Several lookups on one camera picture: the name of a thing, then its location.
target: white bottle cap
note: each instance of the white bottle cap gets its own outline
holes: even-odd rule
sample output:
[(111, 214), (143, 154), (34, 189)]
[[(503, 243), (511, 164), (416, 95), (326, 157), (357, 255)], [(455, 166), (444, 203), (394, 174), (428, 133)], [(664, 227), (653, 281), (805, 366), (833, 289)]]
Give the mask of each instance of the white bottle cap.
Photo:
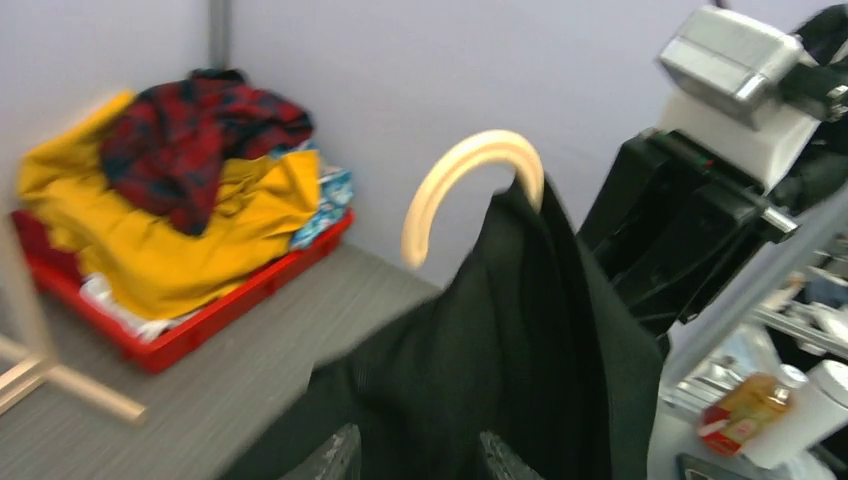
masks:
[(791, 389), (798, 389), (807, 383), (807, 375), (801, 370), (792, 365), (783, 364), (780, 366), (780, 373), (777, 375), (777, 380)]
[(810, 370), (810, 380), (833, 401), (848, 408), (848, 366), (824, 360)]

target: yellow garment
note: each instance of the yellow garment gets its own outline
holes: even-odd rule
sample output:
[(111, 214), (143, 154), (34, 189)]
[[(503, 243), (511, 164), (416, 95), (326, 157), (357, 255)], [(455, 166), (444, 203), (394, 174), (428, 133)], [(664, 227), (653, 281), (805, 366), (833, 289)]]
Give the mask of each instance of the yellow garment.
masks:
[(320, 159), (312, 150), (228, 160), (206, 232), (188, 237), (110, 190), (100, 170), (99, 143), (133, 99), (122, 93), (29, 152), (18, 194), (48, 227), (54, 248), (76, 252), (84, 274), (103, 273), (119, 304), (142, 318), (174, 318), (231, 292), (288, 251), (291, 235), (318, 208)]

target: red plastic bin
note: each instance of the red plastic bin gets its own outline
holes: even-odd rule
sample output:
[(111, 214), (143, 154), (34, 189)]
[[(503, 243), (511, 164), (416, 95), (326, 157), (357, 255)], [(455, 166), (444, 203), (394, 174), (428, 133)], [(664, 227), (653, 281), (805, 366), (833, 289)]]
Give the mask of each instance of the red plastic bin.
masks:
[(149, 373), (161, 373), (194, 351), (210, 337), (273, 295), (280, 287), (330, 254), (341, 243), (342, 234), (353, 224), (348, 210), (344, 218), (321, 234), (308, 249), (290, 253), (257, 270), (241, 287), (210, 303), (192, 318), (150, 343), (129, 335), (108, 315), (79, 295), (82, 275), (73, 253), (50, 247), (44, 226), (26, 210), (12, 213), (33, 279), (76, 311), (86, 322), (117, 345), (124, 357)]

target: white wall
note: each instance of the white wall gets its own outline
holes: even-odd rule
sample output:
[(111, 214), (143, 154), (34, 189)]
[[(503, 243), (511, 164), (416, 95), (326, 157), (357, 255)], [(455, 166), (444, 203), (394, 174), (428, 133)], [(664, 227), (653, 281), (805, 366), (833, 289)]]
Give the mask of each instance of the white wall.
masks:
[(206, 13), (205, 0), (0, 1), (0, 188), (97, 102), (206, 66)]
[[(332, 162), (357, 174), (349, 238), (399, 263), (406, 208), (448, 148), (490, 128), (538, 148), (579, 224), (622, 141), (650, 126), (668, 84), (653, 57), (698, 0), (238, 0), (233, 63), (311, 110)], [(822, 0), (734, 8), (791, 28)], [(507, 172), (447, 198), (426, 279), (451, 278)]]

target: smartphone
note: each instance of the smartphone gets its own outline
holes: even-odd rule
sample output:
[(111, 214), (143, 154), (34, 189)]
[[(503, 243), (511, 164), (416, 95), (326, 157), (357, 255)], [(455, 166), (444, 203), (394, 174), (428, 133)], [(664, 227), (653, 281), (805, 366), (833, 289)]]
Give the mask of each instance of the smartphone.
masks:
[(680, 480), (753, 480), (686, 453), (677, 456), (677, 468)]

